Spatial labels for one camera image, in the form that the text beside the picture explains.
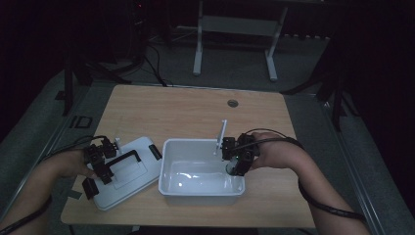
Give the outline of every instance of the black cable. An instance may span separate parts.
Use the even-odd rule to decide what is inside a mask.
[[[109,78],[109,79],[111,79],[111,80],[113,80],[113,81],[115,81],[117,83],[120,83],[120,84],[131,84],[132,83],[132,81],[125,80],[125,79],[119,77],[114,72],[108,70],[107,68],[105,68],[104,66],[102,66],[101,64],[99,64],[98,62],[95,62],[95,61],[89,59],[85,55],[79,54],[79,58],[81,60],[83,60],[90,67],[94,68],[95,71],[98,71],[99,73],[101,73],[102,75],[104,75],[106,78]]]
[[[328,212],[330,214],[337,215],[337,216],[340,216],[340,217],[358,219],[358,220],[361,220],[361,221],[364,221],[364,222],[366,221],[366,217],[363,214],[352,212],[352,211],[344,211],[344,210],[340,210],[340,209],[335,209],[335,208],[332,208],[330,206],[318,203],[310,195],[308,195],[308,193],[302,187],[300,181],[299,181],[299,189],[300,189],[300,192],[301,192],[302,196],[305,198],[306,201],[308,201],[311,205],[315,206],[316,208],[318,208],[318,209],[320,209],[324,212]]]
[[[239,149],[244,149],[247,147],[250,147],[252,145],[256,145],[256,144],[261,144],[261,143],[265,143],[265,142],[272,142],[272,141],[284,141],[284,138],[268,138],[268,139],[261,139],[261,140],[257,140],[255,142],[249,143],[249,144],[245,144],[245,145],[240,145],[237,146],[235,148],[230,149],[229,151],[234,151],[234,150],[239,150]]]
[[[141,69],[141,71],[144,71],[144,72],[147,72],[147,73],[150,73],[150,74],[154,74],[153,72],[151,72],[151,71],[149,71],[149,70],[143,70],[143,69]],[[171,87],[173,87],[173,86],[174,86],[174,83],[173,83],[172,81],[170,81],[170,80],[163,79],[163,81],[170,83],[170,86],[171,86]]]
[[[164,82],[167,81],[168,83],[170,83],[171,86],[174,86],[173,82],[171,82],[170,80],[166,80],[166,79],[161,78],[161,75],[160,75],[160,58],[161,58],[161,56],[160,56],[159,50],[156,47],[154,47],[150,44],[148,44],[148,46],[150,48],[152,48],[157,54],[157,76],[159,77],[159,80],[162,80]]]
[[[135,60],[132,61],[132,63],[130,65],[127,65],[127,66],[124,66],[124,67],[121,67],[121,68],[117,68],[117,69],[112,69],[112,70],[109,70],[109,71],[111,71],[113,73],[116,73],[116,74],[122,74],[124,72],[132,71],[136,68],[141,67],[143,65],[143,63],[144,63],[144,60],[135,59]]]
[[[149,61],[149,59],[147,57],[144,57],[144,59],[147,61],[147,63],[149,63],[150,67],[153,70],[154,75],[156,76],[156,79],[159,81],[159,83],[166,87],[167,85],[165,84],[164,80],[161,79],[160,75],[157,73],[156,69],[154,68],[154,66],[152,65],[152,63]]]
[[[105,138],[107,138],[107,137],[104,136],[104,135],[98,135],[98,136],[82,136],[82,137],[78,138],[77,140],[75,140],[72,144],[63,146],[63,147],[61,147],[61,148],[59,148],[57,150],[52,151],[50,154],[48,154],[45,157],[43,157],[42,159],[40,159],[38,163],[40,163],[42,161],[45,161],[45,160],[51,158],[54,155],[60,154],[62,152],[66,152],[66,151],[68,151],[68,150],[70,150],[70,149],[72,149],[72,148],[74,148],[76,146],[79,146],[79,145],[82,145],[82,144],[91,142],[92,140],[105,139]]]
[[[267,128],[255,128],[255,129],[251,129],[251,130],[249,130],[249,131],[247,131],[247,132],[245,132],[245,133],[246,133],[246,134],[248,134],[248,133],[250,133],[250,132],[257,131],[257,130],[266,130],[266,131],[271,131],[271,132],[277,133],[277,134],[279,134],[279,135],[281,135],[281,136],[283,136],[283,137],[286,137],[286,138],[287,138],[287,135],[285,135],[285,134],[283,134],[283,133],[281,133],[281,132],[279,132],[279,131],[276,131],[276,130],[273,130],[273,129],[267,129]]]
[[[36,219],[38,216],[40,216],[41,214],[45,213],[46,210],[49,208],[49,205],[51,205],[52,203],[52,196],[49,196],[48,200],[45,202],[45,204],[42,205],[42,207],[31,213],[30,215],[20,219],[17,222],[12,223],[11,225],[7,226],[6,228],[2,229],[0,231],[0,235],[6,235],[6,234],[10,234],[13,231],[15,231],[16,229],[24,226],[25,224],[31,222],[32,220]]]

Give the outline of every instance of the tripod leg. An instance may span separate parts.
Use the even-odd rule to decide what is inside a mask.
[[[317,100],[328,101],[330,96],[336,90],[338,79],[339,76],[336,73],[331,73],[330,76],[327,76],[327,79],[323,81],[323,84],[315,95]]]
[[[297,94],[299,92],[301,92],[303,89],[308,88],[314,84],[317,84],[318,82],[324,82],[326,80],[328,80],[328,77],[330,76],[330,73],[327,72],[325,74],[321,74],[319,76],[314,76],[311,79],[309,79],[308,81],[306,81],[305,83],[302,83],[292,89],[289,90],[285,90],[285,91],[280,91],[281,94],[283,95],[294,95]]]
[[[89,69],[85,66],[85,63],[79,58],[78,54],[72,55],[71,59],[73,73],[76,76],[80,85],[90,86],[92,84],[92,77]]]
[[[341,74],[338,79],[337,87],[335,90],[335,99],[333,104],[333,113],[332,113],[332,123],[335,126],[337,131],[341,131],[340,129],[340,116],[342,113],[342,95],[343,95],[343,88],[345,83],[345,76]]]
[[[66,116],[73,104],[73,76],[72,76],[72,51],[69,50],[65,59],[65,108],[63,116]]]
[[[79,55],[80,58],[89,66],[91,66],[92,68],[94,68],[95,70],[97,70],[98,72],[100,72],[101,74],[103,74],[104,76],[106,76],[107,78],[120,83],[120,84],[130,84],[131,81],[129,80],[125,80],[123,78],[121,78],[120,76],[110,72],[109,70],[107,70],[105,67],[101,66],[99,63],[96,63],[94,61],[92,61],[91,59],[89,59],[88,57],[86,57],[85,55]]]

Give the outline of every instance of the human arm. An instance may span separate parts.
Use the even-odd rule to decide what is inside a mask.
[[[83,163],[82,150],[63,152],[40,163],[32,171],[12,207],[0,222],[0,230],[39,210],[50,197],[60,177],[72,177],[79,174],[95,177],[94,171]],[[12,234],[46,234],[47,219],[47,212],[45,212]]]
[[[274,133],[253,133],[256,140],[279,137]],[[307,194],[319,202],[352,212],[351,207],[333,188],[317,164],[302,148],[288,142],[275,141],[259,144],[260,156],[252,168],[290,168],[299,177]],[[322,211],[309,204],[319,234],[370,234],[366,226],[357,219],[346,218]]]

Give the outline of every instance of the dark background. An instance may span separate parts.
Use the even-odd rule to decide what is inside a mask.
[[[206,10],[255,18],[257,9],[262,17],[274,18],[267,4],[282,2],[290,6],[284,34],[331,37],[347,68],[346,91],[414,214],[415,4],[410,0],[316,4],[262,0],[253,8],[244,2],[211,0]],[[226,8],[217,9],[218,3]],[[0,2],[0,141],[45,83],[63,69],[68,42],[97,61],[116,62],[117,57],[131,56],[124,43],[131,33],[129,4],[112,0]],[[197,24],[197,9],[197,1],[151,1],[146,17],[168,43],[170,26]]]

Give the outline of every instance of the wooden table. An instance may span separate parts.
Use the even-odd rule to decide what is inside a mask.
[[[239,106],[231,108],[229,100]],[[284,101],[277,93],[176,87],[117,86],[96,135],[123,144],[150,137],[162,150],[169,138],[216,138],[223,119],[225,136],[272,128],[295,137]],[[246,192],[232,206],[170,206],[154,183],[109,211],[93,201],[68,198],[62,221],[68,224],[123,224],[215,227],[314,227],[297,176],[289,169],[261,168],[246,174]],[[82,192],[78,176],[72,190]]]

